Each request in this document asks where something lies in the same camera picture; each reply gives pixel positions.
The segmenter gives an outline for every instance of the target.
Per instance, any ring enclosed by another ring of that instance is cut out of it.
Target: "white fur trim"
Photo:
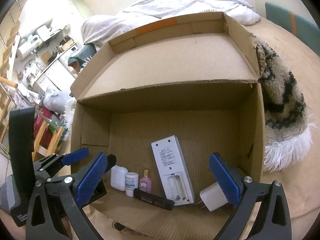
[[[68,138],[69,133],[71,131],[71,125],[73,122],[73,117],[75,115],[76,103],[77,103],[77,100],[75,98],[70,98],[70,99],[68,99],[68,101],[66,102],[66,105],[65,105],[65,111],[64,111],[63,117],[66,121],[65,127],[68,129],[68,131],[65,135],[66,139]]]
[[[278,171],[288,167],[291,163],[301,161],[308,153],[311,139],[311,127],[315,123],[309,123],[305,131],[283,142],[274,142],[265,147],[263,171]]]

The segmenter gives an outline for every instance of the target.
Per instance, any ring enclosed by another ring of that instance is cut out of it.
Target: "metal screw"
[[[72,182],[72,180],[73,180],[72,177],[66,177],[66,178],[64,179],[64,182],[65,182],[65,183],[70,183],[70,182]]]
[[[41,180],[36,181],[36,187],[40,187],[41,185],[42,185],[42,181]]]
[[[252,182],[252,178],[249,177],[249,176],[246,176],[246,177],[244,177],[244,181],[248,182],[248,183],[251,183]]]
[[[281,186],[281,182],[279,180],[275,180],[275,184],[276,186],[280,187]]]

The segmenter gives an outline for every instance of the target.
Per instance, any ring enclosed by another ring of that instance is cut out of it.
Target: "pink perfume bottle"
[[[144,170],[143,178],[140,179],[139,189],[151,193],[152,181],[148,177],[148,170]]]

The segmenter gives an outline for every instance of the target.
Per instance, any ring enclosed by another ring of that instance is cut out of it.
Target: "teal chair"
[[[273,3],[266,2],[267,19],[283,27],[320,56],[320,30],[305,18]]]

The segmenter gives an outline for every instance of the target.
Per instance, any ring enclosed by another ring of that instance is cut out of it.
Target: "white duvet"
[[[242,25],[252,25],[260,16],[245,0],[138,0],[115,16],[95,15],[82,28],[84,44],[94,43],[99,49],[113,39],[137,27],[173,16],[222,11]]]

